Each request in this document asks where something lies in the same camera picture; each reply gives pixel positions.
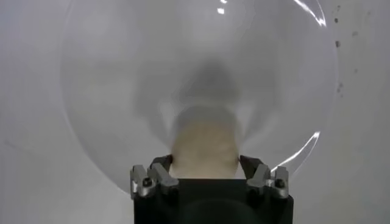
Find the dark spot on wall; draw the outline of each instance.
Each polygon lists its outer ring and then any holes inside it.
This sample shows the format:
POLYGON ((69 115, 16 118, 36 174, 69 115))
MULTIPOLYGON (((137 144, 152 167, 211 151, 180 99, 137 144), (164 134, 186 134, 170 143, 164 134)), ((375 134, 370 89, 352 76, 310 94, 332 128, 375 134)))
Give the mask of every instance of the dark spot on wall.
POLYGON ((337 86, 337 93, 340 93, 341 92, 341 89, 344 87, 344 84, 342 84, 342 82, 339 83, 339 85, 337 86))
POLYGON ((368 11, 367 14, 366 14, 366 16, 364 17, 364 22, 365 22, 365 23, 368 23, 370 17, 371 17, 371 11, 368 11))

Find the white wall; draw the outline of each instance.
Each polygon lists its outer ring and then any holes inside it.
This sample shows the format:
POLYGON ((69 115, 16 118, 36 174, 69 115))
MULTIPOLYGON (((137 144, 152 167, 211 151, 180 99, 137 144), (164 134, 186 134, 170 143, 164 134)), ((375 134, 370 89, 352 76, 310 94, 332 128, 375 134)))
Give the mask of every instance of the white wall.
MULTIPOLYGON (((48 94, 59 88, 51 74, 58 72, 55 50, 68 3, 0 3, 2 224, 131 223, 130 198, 85 156, 65 122, 60 96, 48 94)), ((341 42, 343 87, 320 150, 291 185, 295 221, 388 223, 390 2, 321 4, 327 16, 339 19, 329 23, 341 42)))

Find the transparent plastic dome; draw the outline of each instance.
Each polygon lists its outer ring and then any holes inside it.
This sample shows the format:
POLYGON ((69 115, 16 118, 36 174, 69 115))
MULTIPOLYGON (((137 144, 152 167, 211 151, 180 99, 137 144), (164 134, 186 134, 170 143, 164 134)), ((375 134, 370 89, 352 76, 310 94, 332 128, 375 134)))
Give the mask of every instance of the transparent plastic dome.
POLYGON ((335 55, 317 1, 73 1, 63 100, 87 155, 124 191, 199 105, 233 115, 240 154, 293 175, 331 110, 335 55))

